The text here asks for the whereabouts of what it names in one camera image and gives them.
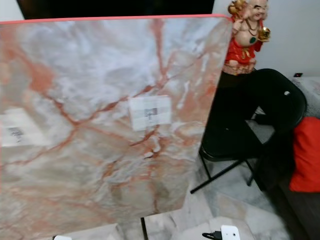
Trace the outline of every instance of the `red cushion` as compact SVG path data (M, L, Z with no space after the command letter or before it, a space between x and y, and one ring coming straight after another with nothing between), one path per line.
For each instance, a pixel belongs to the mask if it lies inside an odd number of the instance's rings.
M294 192L320 192L320 119L305 117L294 130L294 161L290 189Z

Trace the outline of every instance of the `statue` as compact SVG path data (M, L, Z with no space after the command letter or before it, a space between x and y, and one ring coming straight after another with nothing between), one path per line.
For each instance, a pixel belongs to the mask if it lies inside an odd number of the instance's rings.
M270 30L263 25L268 0L235 0L228 11L232 14L232 39L222 70L231 75L249 74L256 64L255 51L270 38Z

